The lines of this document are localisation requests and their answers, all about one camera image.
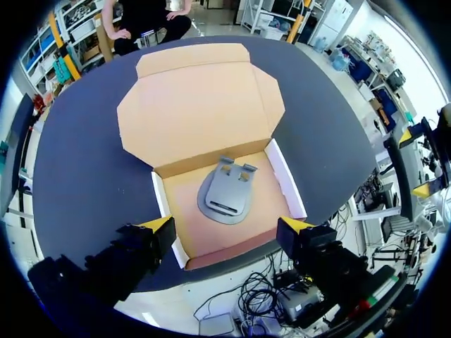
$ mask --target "tabletop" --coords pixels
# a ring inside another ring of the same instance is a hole
[[[258,37],[201,37],[160,44],[89,72],[55,100],[34,171],[33,211],[44,256],[64,254],[84,267],[85,256],[106,248],[121,225],[160,217],[152,168],[123,150],[116,107],[137,80],[135,66],[141,55],[224,42],[242,43],[251,62],[279,83],[286,111],[273,137],[294,177],[308,222],[324,222],[365,181],[376,161],[363,128],[335,85],[297,47]],[[171,251],[136,291],[214,277],[278,248],[272,241],[192,271],[181,270]]]

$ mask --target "box lid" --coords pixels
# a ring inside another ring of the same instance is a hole
[[[199,44],[141,57],[118,106],[123,148],[156,169],[268,139],[285,112],[277,80],[241,44]]]

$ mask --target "knee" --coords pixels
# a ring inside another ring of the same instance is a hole
[[[114,51],[119,55],[126,55],[136,50],[133,41],[130,39],[117,39],[114,40]]]
[[[179,30],[185,34],[188,30],[191,28],[191,19],[188,18],[185,15],[180,15],[176,17],[177,19],[177,26],[179,27]]]
[[[114,40],[114,51],[119,55],[126,55],[128,52],[127,42],[124,39]]]

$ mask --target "black pants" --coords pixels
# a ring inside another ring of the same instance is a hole
[[[119,55],[126,55],[132,51],[137,51],[138,46],[134,42],[141,37],[142,33],[150,30],[159,30],[160,28],[166,28],[166,36],[161,43],[169,42],[180,39],[191,27],[191,20],[187,16],[179,15],[172,20],[167,20],[166,16],[170,11],[164,11],[160,14],[154,14],[145,20],[145,22],[133,22],[125,23],[121,29],[126,29],[132,35],[131,39],[117,39],[114,42],[114,50]]]

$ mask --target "cardboard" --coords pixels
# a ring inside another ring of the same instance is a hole
[[[102,23],[101,13],[94,16],[94,25],[96,27],[97,39],[99,40],[99,48],[104,55],[105,62],[113,60],[113,52],[111,49],[112,40],[106,35],[104,25]]]
[[[285,107],[277,81],[241,44],[200,44],[141,57],[138,80],[118,106],[123,148],[154,167],[161,217],[173,215],[181,268],[229,259],[276,238],[277,219],[306,218],[271,134]],[[220,156],[258,168],[252,205],[236,225],[205,217],[197,192]]]
[[[97,54],[100,54],[99,46],[92,47],[83,53],[83,60],[88,61],[89,59],[94,58]]]
[[[369,100],[369,104],[371,104],[371,107],[373,107],[375,111],[378,111],[380,108],[382,108],[382,103],[379,102],[377,98]]]

